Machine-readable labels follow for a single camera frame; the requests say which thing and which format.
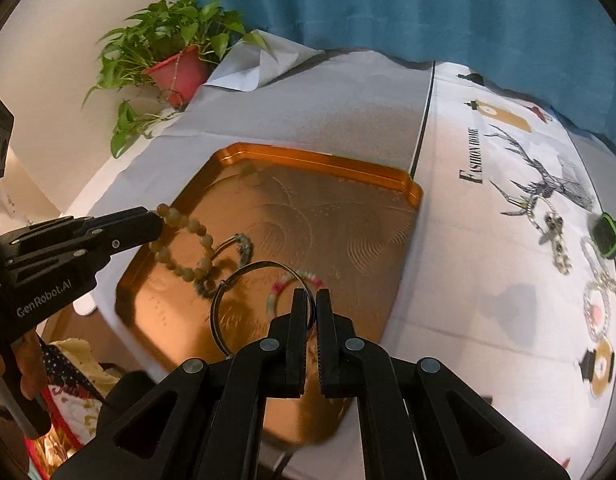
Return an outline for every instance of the potted plant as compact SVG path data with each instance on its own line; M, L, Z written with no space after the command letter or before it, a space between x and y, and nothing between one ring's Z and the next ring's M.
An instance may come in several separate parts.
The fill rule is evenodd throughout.
M212 67L239 38L265 48L261 36L246 34L239 11L225 10L220 0L201 6L198 1L161 0L128 17L133 25L106 33L99 40L107 43L99 55L98 81L88 90L84 103L97 89L157 86L178 110L192 99ZM118 108L111 140L113 156L120 156L139 135L148 136L147 128L171 116L138 115L124 101Z

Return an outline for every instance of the copper tray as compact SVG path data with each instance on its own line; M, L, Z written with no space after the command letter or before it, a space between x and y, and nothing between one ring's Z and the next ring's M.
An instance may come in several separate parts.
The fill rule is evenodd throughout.
M379 341L401 278L422 190L403 171L288 148L233 144L215 153L173 202L208 227L215 243L235 233L253 241L253 261L277 260L314 272L330 289L333 310L352 318L357 334ZM194 267L197 238L166 232L175 259ZM214 278L236 268L230 247L218 256ZM266 298L277 269L245 276L222 301L222 333L235 351L264 337ZM277 315L290 310L288 286ZM190 357L224 358L210 333L210 300L155 265L142 247L121 278L116 310L134 336L167 369ZM306 393L269 399L264 430L290 446L334 434L347 404L319 392L316 345L308 347Z

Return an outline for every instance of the silver chain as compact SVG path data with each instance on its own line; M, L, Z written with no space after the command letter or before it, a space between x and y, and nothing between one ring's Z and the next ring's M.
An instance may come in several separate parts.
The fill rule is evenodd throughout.
M544 230L534 218L534 207L538 200L544 202L550 209L550 211L544 215L547 230ZM570 257L568 256L566 242L563 238L563 218L559 216L557 210L549 200L541 195L533 195L530 197L528 208L526 209L526 216L534 228L542 234L539 238L539 243L545 244L550 240L550 245L552 246L552 262L560 273L567 276L572 269L572 265L570 263Z
M592 247L595 258L590 254L588 247ZM595 343L599 343L608 334L610 326L610 299L608 292L612 292L616 296L616 280L610 276L608 267L603 257L599 253L599 249L594 242L587 237L581 239L581 250L586 257L590 270L592 271L593 279L589 281L584 288L584 317L590 338ZM594 329L594 316L592 313L593 304L590 301L590 295L594 290L598 290L601 294L601 299L604 302L604 322L600 330Z
M588 246L592 247L593 252L597 258L597 261L593 259L592 255L588 251ZM606 262L604 261L602 255L599 253L599 249L595 243L590 239L583 237L581 239L581 250L586 257L588 264L590 265L590 269L592 270L592 275L595 278L595 281L599 284L599 286L609 290L614 295L616 295L616 280L610 276L610 272L608 272L608 267L606 266Z

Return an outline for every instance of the beaded bracelet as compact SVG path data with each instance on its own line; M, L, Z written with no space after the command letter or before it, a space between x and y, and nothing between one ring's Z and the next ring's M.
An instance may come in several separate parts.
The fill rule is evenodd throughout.
M275 285L273 285L270 289L270 295L266 300L266 314L268 314L268 317L275 317L277 298L281 294L281 291L286 288L286 285L288 283L292 282L293 280L296 280L296 276L299 276L307 282L312 283L317 288L322 288L323 286L322 280L317 278L317 276L312 272L307 272L306 270L298 270L296 274L291 274L290 272L284 274L281 279L277 283L275 283Z
M180 276L185 282L203 280L208 275L208 272L210 272L210 269L213 268L212 258L214 257L213 237L208 234L206 226L201 224L199 220L189 218L187 215L181 214L175 208L166 204L159 204L156 213L163 219L166 225L178 229L185 228L188 232L199 236L199 243L204 248L204 256L201 257L195 269L182 267L177 264L170 253L170 249L165 246L162 239L157 238L148 244L150 252L154 254L154 259L164 264L166 269L170 270L175 276Z

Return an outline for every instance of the green watch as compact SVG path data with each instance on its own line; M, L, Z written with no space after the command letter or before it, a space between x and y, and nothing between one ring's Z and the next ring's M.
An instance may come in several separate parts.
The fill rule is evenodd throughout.
M604 258L611 260L616 257L616 221L608 213L601 214L590 236Z

